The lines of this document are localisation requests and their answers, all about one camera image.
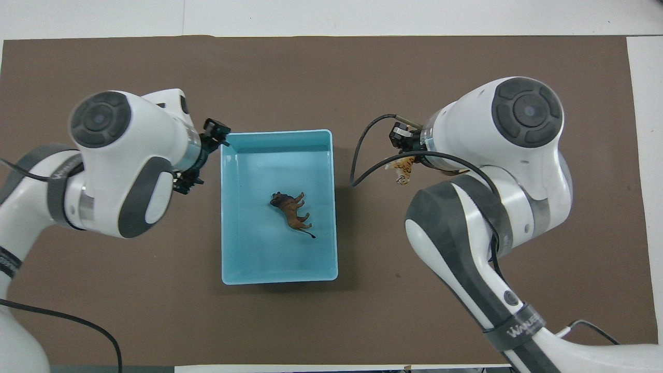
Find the brown lion toy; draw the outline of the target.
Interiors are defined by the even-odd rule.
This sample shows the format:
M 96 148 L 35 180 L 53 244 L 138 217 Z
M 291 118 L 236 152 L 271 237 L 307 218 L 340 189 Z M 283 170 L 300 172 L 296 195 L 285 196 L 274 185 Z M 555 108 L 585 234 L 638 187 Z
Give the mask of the brown lion toy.
M 277 192 L 272 194 L 270 205 L 279 209 L 284 214 L 288 227 L 294 231 L 306 233 L 313 239 L 316 239 L 316 236 L 308 231 L 312 227 L 312 224 L 305 224 L 306 220 L 310 217 L 310 213 L 306 213 L 303 217 L 298 215 L 299 208 L 305 205 L 304 198 L 305 193 L 300 193 L 298 196 L 293 197 Z

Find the brown table mat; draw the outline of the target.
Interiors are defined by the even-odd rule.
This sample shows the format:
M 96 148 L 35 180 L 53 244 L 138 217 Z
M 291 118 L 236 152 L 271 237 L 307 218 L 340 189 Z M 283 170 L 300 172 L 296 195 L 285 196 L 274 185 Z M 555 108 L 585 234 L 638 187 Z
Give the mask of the brown table mat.
M 221 277 L 220 158 L 135 239 L 52 226 L 8 300 L 68 312 L 118 340 L 125 366 L 501 364 L 466 309 L 408 243 L 412 196 L 446 179 L 416 165 L 408 185 L 377 170 L 349 187 L 366 125 L 424 123 L 509 76 L 562 101 L 559 142 L 574 201 L 562 225 L 500 260 L 552 331 L 586 319 L 623 344 L 658 342 L 627 41 L 621 37 L 287 37 L 7 41 L 0 157 L 73 145 L 68 117 L 99 91 L 185 92 L 198 129 L 327 129 L 334 142 L 339 274 L 334 281 L 227 286 Z

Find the orange striped tiger toy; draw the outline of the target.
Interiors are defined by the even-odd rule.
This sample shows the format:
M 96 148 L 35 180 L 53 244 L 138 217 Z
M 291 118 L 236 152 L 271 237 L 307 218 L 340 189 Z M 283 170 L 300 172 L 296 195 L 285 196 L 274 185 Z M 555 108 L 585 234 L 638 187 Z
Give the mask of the orange striped tiger toy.
M 416 156 L 408 156 L 395 159 L 384 166 L 386 170 L 395 170 L 396 184 L 405 185 L 410 181 L 412 167 L 416 161 Z

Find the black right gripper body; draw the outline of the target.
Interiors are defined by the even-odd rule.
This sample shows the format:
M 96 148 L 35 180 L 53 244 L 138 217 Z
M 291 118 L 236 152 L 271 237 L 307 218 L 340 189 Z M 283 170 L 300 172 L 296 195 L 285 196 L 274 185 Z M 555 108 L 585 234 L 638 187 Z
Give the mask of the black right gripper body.
M 422 128 L 418 124 L 395 121 L 389 133 L 389 140 L 392 146 L 398 149 L 399 154 L 416 156 L 414 152 L 428 151 L 428 147 L 421 140 Z

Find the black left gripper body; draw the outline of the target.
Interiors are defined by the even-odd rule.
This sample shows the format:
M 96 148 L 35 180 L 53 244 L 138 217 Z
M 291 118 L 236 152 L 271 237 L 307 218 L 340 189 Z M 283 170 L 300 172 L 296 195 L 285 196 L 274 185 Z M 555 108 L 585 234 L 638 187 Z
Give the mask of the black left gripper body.
M 229 147 L 226 141 L 230 134 L 230 127 L 212 118 L 206 119 L 204 132 L 196 134 L 194 142 L 187 149 L 182 159 L 184 165 L 177 165 L 173 170 L 172 189 L 176 193 L 189 194 L 190 189 L 197 184 L 204 184 L 199 177 L 201 169 L 208 162 L 209 156 L 217 151 L 220 146 Z

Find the light blue storage box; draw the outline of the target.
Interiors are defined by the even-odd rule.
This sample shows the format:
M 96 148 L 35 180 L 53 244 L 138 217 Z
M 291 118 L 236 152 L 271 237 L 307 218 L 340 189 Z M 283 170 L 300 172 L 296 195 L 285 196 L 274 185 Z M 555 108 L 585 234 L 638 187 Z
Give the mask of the light blue storage box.
M 332 133 L 229 134 L 220 151 L 221 265 L 226 285 L 331 281 L 338 276 Z M 304 194 L 305 232 L 291 229 L 273 194 Z

